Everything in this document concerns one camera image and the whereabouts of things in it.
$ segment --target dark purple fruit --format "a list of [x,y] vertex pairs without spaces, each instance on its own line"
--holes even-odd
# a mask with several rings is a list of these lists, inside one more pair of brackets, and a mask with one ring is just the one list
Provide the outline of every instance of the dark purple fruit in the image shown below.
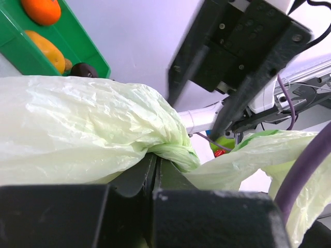
[[70,71],[70,76],[82,76],[84,78],[98,78],[97,70],[87,63],[75,64]]

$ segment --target translucent green plastic bag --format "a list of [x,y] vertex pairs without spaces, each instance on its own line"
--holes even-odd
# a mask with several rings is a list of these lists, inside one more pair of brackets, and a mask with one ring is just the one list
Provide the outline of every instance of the translucent green plastic bag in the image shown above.
[[[274,198],[294,161],[316,133],[265,131],[246,137],[229,154],[209,161],[185,176],[198,188],[239,190],[240,184],[259,168],[272,178],[269,195]],[[291,211],[287,231],[294,248],[331,202],[331,156],[312,175]]]
[[0,184],[109,182],[147,152],[200,165],[177,112],[152,88],[86,77],[0,79]]

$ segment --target orange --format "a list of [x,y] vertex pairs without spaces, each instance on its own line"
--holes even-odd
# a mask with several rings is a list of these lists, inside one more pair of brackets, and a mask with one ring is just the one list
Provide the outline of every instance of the orange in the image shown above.
[[57,47],[48,39],[39,35],[38,33],[26,30],[25,33],[30,37],[34,44],[41,50],[46,58],[53,64],[53,66],[63,74],[66,68],[66,61],[63,54]]
[[40,25],[53,25],[61,17],[57,0],[21,0],[21,3],[27,15]]

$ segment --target green plastic bin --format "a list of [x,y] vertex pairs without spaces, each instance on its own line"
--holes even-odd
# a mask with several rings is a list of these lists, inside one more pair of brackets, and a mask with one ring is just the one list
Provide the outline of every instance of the green plastic bin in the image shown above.
[[20,0],[0,0],[0,53],[23,75],[60,75],[25,34],[33,30],[51,41],[75,65],[93,66],[99,77],[109,78],[110,67],[64,0],[62,15],[52,26],[40,26],[25,13]]

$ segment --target green object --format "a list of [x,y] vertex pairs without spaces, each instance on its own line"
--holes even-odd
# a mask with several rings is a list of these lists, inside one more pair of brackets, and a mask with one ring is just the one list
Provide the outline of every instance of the green object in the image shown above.
[[60,20],[52,26],[40,26],[30,19],[20,0],[0,1],[0,53],[23,75],[60,75],[55,67],[25,34],[33,30],[51,41],[73,65],[93,66],[99,77],[108,78],[110,67],[64,0],[58,0]]
[[[221,146],[227,147],[229,149],[234,149],[234,146],[235,146],[235,140],[233,138],[221,137],[218,140],[216,140],[216,143],[221,145]],[[213,152],[220,149],[218,146],[216,146],[212,143],[210,144],[210,147],[211,147]]]

